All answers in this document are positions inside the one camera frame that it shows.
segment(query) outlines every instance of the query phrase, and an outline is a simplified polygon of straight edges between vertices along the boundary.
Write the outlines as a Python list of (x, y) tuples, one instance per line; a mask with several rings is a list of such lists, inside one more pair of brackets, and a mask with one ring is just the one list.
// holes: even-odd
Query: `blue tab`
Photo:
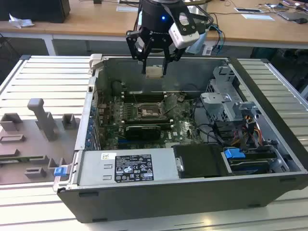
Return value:
[(245, 154), (240, 152), (239, 148), (228, 148), (224, 151), (227, 159), (229, 158), (246, 158)]
[(65, 177), (66, 171), (67, 171), (67, 167), (56, 167), (54, 169), (53, 175), (55, 177)]

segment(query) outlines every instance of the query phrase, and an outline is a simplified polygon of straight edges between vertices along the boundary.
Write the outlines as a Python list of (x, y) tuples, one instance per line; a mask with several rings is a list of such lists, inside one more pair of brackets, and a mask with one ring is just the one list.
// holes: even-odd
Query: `gray 3d printed part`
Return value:
[[(51, 126), (53, 126), (53, 128), (56, 128), (57, 125), (55, 123), (55, 121), (53, 120), (52, 114), (50, 112), (46, 112), (46, 116), (47, 116), (47, 120), (48, 120), (48, 124), (50, 124)], [(35, 121), (35, 123), (37, 124), (37, 127), (42, 130), (42, 128), (39, 125), (38, 121)]]
[(18, 156), (19, 151), (18, 149), (1, 149), (0, 150), (0, 158), (2, 157), (14, 157)]
[(16, 135), (6, 135), (0, 137), (0, 143), (14, 143), (14, 142), (23, 142), (25, 141), (25, 136), (23, 134)]
[(42, 158), (30, 158), (29, 161), (33, 164), (47, 164), (49, 163), (49, 158), (45, 155)]
[(5, 131), (17, 131), (16, 123), (22, 123), (17, 113), (5, 113), (0, 121), (0, 125)]
[(53, 158), (50, 158), (49, 163), (48, 163), (48, 166), (47, 166), (47, 169), (48, 169), (51, 173), (53, 173), (53, 172), (54, 172), (54, 169), (55, 169), (56, 167), (58, 167), (58, 165), (56, 164), (56, 162), (54, 161)]
[(55, 140), (56, 136), (53, 131), (54, 123), (51, 124), (49, 117), (46, 115), (44, 108), (44, 101), (40, 98), (33, 98), (30, 99), (27, 107), (29, 110), (33, 111), (35, 116), (38, 119), (39, 127), (44, 131), (46, 138), (48, 141)]
[(66, 165), (66, 161), (64, 160), (63, 157), (60, 159), (59, 166), (61, 166), (61, 165)]
[(42, 167), (29, 167), (26, 168), (25, 176), (30, 179), (41, 178), (46, 177), (46, 172)]
[(74, 114), (64, 114), (62, 117), (62, 124), (65, 130), (77, 128)]

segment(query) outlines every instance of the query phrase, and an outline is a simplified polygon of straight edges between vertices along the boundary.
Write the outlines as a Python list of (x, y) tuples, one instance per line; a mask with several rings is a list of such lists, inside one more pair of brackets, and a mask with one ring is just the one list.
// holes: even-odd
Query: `aluminum profile table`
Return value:
[[(28, 61), (19, 61), (0, 88), (1, 109), (9, 110), (7, 108), (10, 108), (5, 100), (21, 100), (20, 110), (22, 112), (24, 107), (22, 100), (28, 100), (29, 93), (38, 94), (38, 92), (39, 95), (44, 93), (46, 104), (48, 102), (48, 107), (54, 107), (55, 113), (57, 110), (58, 113), (62, 113), (60, 108), (63, 110), (74, 107), (78, 108), (74, 110), (82, 109), (81, 101), (84, 92), (76, 89), (83, 86), (78, 80), (87, 79), (90, 76), (89, 65), (85, 65), (88, 60), (88, 57), (32, 56)], [(308, 135), (304, 132), (305, 129), (298, 128), (307, 126), (307, 103), (270, 64), (264, 64), (261, 60), (240, 59), (239, 61), (305, 145), (305, 137)], [(79, 68), (72, 65), (76, 63), (80, 64)], [(52, 84), (47, 84), (51, 79), (55, 84), (60, 83), (57, 80), (61, 80), (62, 84), (58, 86), (70, 86), (71, 90), (53, 88)], [(20, 90), (23, 90), (17, 91), (18, 88), (15, 86), (22, 86)], [(43, 90), (43, 86), (53, 88), (57, 90), (57, 93)], [(244, 89), (242, 90), (249, 99), (249, 94)], [(10, 98), (11, 93), (17, 99)], [(24, 113), (22, 117), (32, 118), (33, 116)], [(308, 230), (308, 188), (288, 192), (263, 208), (82, 224), (61, 202), (51, 185), (52, 182), (37, 183), (24, 185), (18, 189), (13, 185), (0, 186), (0, 230), (48, 231), (59, 228), (78, 231)]]
[[(261, 60), (239, 59), (239, 61), (291, 131), (308, 150), (308, 102), (271, 64)], [(240, 89), (247, 100), (252, 100), (242, 85)]]

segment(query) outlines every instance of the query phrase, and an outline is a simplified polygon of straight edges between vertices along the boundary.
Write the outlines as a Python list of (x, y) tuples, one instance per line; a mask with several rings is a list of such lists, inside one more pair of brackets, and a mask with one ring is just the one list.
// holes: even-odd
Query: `slotted aluminum surface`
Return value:
[[(38, 59), (45, 59), (46, 62), (72, 62), (70, 57), (62, 57), (55, 60), (55, 57), (43, 56), (32, 58), (28, 63), (40, 63)], [(88, 57), (78, 57), (77, 62), (86, 62)], [(249, 60), (240, 60), (251, 65)], [(40, 74), (20, 74), (19, 79), (39, 79)], [(45, 79), (84, 79), (84, 75), (79, 74), (45, 74)], [(277, 80), (275, 75), (267, 75), (267, 80)], [(265, 80), (263, 75), (254, 75), (254, 79)], [(297, 99), (289, 91), (265, 91), (273, 103), (290, 102), (296, 103)], [(35, 95), (35, 92), (13, 92), (9, 100), (17, 100), (21, 105), (25, 105), (23, 98)], [(78, 105), (81, 103), (84, 92), (62, 92), (51, 94), (41, 92), (44, 95), (45, 105), (68, 106), (68, 104)], [(290, 126), (297, 124), (299, 119), (307, 118), (305, 113), (280, 112), (281, 116), (288, 121)], [(101, 222), (92, 224), (79, 223), (70, 210), (61, 202), (60, 198), (49, 186), (36, 186), (24, 189), (1, 190), (0, 188), (0, 230), (1, 231), (42, 231), (42, 230), (76, 230), (76, 231), (286, 231), (308, 230), (308, 188), (288, 192), (270, 203), (267, 207), (255, 209), (239, 209), (230, 211), (219, 211), (201, 214), (190, 214), (182, 216), (171, 216), (161, 218), (145, 218), (137, 220), (124, 220), (113, 222)]]
[[(308, 150), (308, 105), (297, 91), (270, 64), (261, 60), (241, 60), (254, 82), (273, 105), (304, 147)], [(252, 100), (246, 89), (240, 89), (248, 101)]]
[(27, 108), (31, 98), (42, 98), (44, 109), (53, 118), (64, 113), (81, 117), (89, 78), (89, 57), (32, 56), (2, 89), (0, 116), (18, 113), (22, 119), (34, 118)]

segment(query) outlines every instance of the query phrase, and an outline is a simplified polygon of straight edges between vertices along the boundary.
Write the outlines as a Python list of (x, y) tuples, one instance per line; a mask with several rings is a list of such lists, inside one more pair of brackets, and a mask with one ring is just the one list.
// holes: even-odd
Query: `wooden desk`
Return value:
[[(264, 0), (233, 0), (237, 7), (257, 8)], [(117, 12), (117, 3), (70, 0), (71, 12), (65, 23), (39, 23), (34, 27), (18, 29), (8, 22), (0, 22), (0, 31), (7, 37), (40, 38), (45, 40), (50, 55), (55, 55), (53, 39), (125, 41), (125, 32), (133, 28), (137, 14)], [(208, 12), (236, 13), (229, 1), (213, 0)], [(217, 14), (219, 27), (226, 35), (225, 45), (302, 48), (308, 49), (308, 24), (288, 22), (273, 13), (275, 21), (245, 19), (241, 14)], [(218, 36), (210, 31), (207, 42), (214, 43)]]

